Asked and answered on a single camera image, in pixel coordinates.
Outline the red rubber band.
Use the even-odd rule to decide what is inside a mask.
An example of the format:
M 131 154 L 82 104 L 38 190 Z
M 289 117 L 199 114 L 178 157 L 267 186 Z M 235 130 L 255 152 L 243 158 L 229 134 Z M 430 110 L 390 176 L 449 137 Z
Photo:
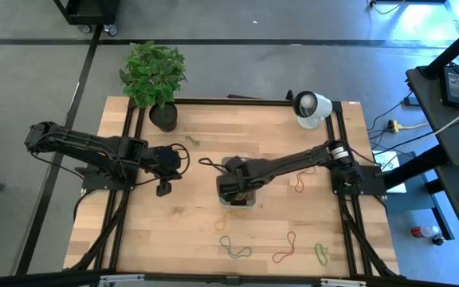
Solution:
M 296 174 L 296 185 L 294 186 L 295 192 L 302 193 L 304 191 L 304 181 L 302 179 L 303 175 L 314 175 L 315 173 L 316 169 L 314 167 L 309 167 L 302 171 L 299 171 Z
M 286 257 L 292 256 L 295 253 L 296 233 L 294 231 L 289 231 L 286 234 L 286 239 L 289 244 L 289 250 L 276 252 L 272 256 L 273 263 L 275 264 L 281 263 Z

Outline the black rubber band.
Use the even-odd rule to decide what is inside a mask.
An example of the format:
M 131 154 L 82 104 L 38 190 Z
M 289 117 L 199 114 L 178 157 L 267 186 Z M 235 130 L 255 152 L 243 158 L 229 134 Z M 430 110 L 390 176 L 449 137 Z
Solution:
M 214 163 L 210 158 L 201 158 L 198 160 L 198 163 L 204 166 L 213 167 L 216 170 L 220 171 L 222 174 L 226 174 L 228 172 L 228 169 L 225 165 L 220 163 Z

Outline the black wheeled cart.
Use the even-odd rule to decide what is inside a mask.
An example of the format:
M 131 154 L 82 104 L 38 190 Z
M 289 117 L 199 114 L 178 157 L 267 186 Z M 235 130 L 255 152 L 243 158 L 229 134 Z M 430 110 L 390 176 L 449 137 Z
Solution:
M 93 26 L 103 26 L 103 31 L 114 37 L 119 30 L 116 24 L 121 0 L 53 0 L 63 18 L 82 33 L 91 33 Z

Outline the teal rubber band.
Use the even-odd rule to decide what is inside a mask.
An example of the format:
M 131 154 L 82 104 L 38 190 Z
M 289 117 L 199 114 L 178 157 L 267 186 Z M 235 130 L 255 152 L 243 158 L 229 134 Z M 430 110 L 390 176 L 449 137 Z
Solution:
M 219 238 L 219 244 L 226 250 L 228 256 L 232 259 L 248 258 L 253 254 L 253 250 L 248 246 L 235 250 L 231 238 L 227 235 Z

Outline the red and white bottle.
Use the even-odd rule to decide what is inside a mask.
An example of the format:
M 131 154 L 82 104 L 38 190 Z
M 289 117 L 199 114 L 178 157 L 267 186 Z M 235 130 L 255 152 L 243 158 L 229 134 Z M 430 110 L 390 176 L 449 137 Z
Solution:
M 410 233 L 415 238 L 431 238 L 439 233 L 437 226 L 416 226 L 410 229 Z

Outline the black power brick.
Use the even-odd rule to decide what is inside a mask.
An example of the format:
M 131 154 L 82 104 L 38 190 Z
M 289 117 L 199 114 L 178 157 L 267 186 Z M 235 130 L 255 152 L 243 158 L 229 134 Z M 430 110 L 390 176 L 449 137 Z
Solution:
M 446 66 L 441 76 L 441 103 L 459 108 L 459 68 Z

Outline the green leafy plant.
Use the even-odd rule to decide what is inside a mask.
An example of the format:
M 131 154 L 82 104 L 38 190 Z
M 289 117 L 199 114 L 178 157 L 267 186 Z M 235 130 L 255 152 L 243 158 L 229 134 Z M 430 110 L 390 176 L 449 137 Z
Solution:
M 123 94 L 139 107 L 158 106 L 175 101 L 175 93 L 187 82 L 185 57 L 176 47 L 153 41 L 131 43 L 125 66 L 119 70 Z

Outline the yellow rubber band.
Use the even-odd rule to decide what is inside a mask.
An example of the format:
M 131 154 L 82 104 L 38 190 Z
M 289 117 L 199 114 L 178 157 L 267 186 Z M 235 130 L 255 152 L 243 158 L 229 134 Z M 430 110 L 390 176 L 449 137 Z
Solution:
M 227 211 L 214 222 L 214 229 L 220 232 L 231 230 L 238 223 L 247 220 L 248 217 L 249 214 L 244 211 Z

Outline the black support beam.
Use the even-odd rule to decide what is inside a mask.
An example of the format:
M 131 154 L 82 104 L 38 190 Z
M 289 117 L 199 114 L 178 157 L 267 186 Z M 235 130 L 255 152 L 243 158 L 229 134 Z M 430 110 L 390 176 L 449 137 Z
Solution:
M 401 163 L 399 167 L 396 167 L 383 176 L 383 182 L 385 188 L 388 190 L 437 166 L 445 166 L 448 164 L 448 156 L 443 148 L 437 145 L 415 156 L 410 161 Z

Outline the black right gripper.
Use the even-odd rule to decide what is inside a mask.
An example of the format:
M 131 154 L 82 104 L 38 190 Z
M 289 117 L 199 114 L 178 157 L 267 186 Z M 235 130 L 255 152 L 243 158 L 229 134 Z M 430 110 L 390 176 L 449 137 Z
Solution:
M 225 166 L 228 172 L 225 175 L 233 175 L 238 179 L 240 191 L 248 191 L 242 196 L 242 201 L 253 203 L 253 190 L 264 186 L 262 169 L 263 159 L 242 158 L 240 156 L 226 157 Z M 236 193 L 232 202 L 241 200 L 241 194 Z

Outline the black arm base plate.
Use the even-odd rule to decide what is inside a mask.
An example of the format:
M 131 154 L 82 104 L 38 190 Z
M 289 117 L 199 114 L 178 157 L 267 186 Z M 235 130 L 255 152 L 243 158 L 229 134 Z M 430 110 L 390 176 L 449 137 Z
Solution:
M 84 172 L 82 188 L 86 190 L 131 190 L 134 187 L 138 167 L 130 165 L 126 167 L 127 178 L 119 178 L 102 171 L 101 168 L 89 164 L 86 168 L 80 168 Z
M 385 195 L 386 187 L 376 166 L 337 167 L 330 171 L 332 190 L 342 195 Z

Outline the white paper sheet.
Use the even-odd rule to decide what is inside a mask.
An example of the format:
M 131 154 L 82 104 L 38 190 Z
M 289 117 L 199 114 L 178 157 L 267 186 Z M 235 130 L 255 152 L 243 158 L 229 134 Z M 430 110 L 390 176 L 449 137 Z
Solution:
M 396 151 L 386 151 L 382 154 L 379 151 L 373 151 L 375 162 L 381 167 L 381 171 L 392 171 L 400 166 L 398 153 Z M 387 194 L 405 194 L 406 186 L 401 183 L 388 189 Z

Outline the black aluminium table frame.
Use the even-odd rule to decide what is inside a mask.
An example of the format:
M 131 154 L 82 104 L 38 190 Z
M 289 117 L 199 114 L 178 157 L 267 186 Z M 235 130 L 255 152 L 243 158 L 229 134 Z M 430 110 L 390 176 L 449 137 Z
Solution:
M 282 277 L 348 277 L 364 272 L 359 244 L 347 241 L 332 190 L 330 173 L 316 168 L 304 175 L 304 191 L 294 190 L 296 176 L 282 175 L 257 193 L 250 208 L 228 208 L 217 197 L 217 172 L 198 160 L 218 162 L 235 155 L 275 159 L 338 138 L 345 132 L 357 151 L 357 160 L 372 157 L 363 110 L 357 102 L 344 102 L 330 122 L 318 128 L 301 128 L 285 100 L 179 99 L 177 128 L 161 132 L 145 121 L 141 136 L 152 145 L 180 143 L 191 163 L 172 192 L 155 194 L 150 175 L 139 174 L 138 187 L 130 194 L 123 233 L 111 236 L 119 243 L 114 265 L 120 273 L 166 273 Z M 194 146 L 185 136 L 200 142 Z M 244 211 L 247 220 L 227 231 L 216 231 L 214 222 L 227 211 Z M 288 251 L 286 234 L 296 233 L 295 253 L 273 263 L 276 252 Z M 232 259 L 219 244 L 227 235 L 233 248 L 250 247 L 248 258 Z M 322 266 L 314 245 L 321 243 L 328 257 Z

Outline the black plant pot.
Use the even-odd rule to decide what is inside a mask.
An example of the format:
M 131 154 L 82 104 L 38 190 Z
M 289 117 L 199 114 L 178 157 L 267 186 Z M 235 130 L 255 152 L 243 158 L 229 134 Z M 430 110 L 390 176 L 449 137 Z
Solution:
M 178 110 L 172 103 L 165 103 L 161 108 L 158 104 L 149 111 L 150 121 L 163 132 L 172 132 L 177 126 Z

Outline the black rig beam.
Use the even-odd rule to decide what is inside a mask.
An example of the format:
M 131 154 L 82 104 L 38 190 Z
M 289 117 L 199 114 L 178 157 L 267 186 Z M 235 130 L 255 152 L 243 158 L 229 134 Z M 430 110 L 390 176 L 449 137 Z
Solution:
M 58 273 L 35 273 L 0 277 L 0 287 L 79 287 L 98 283 L 127 281 L 185 281 L 219 283 L 229 286 L 243 284 L 314 285 L 316 287 L 459 287 L 429 281 L 416 281 L 404 277 L 282 277 L 242 275 L 199 275 L 166 273 L 113 273 L 109 269 L 69 270 Z

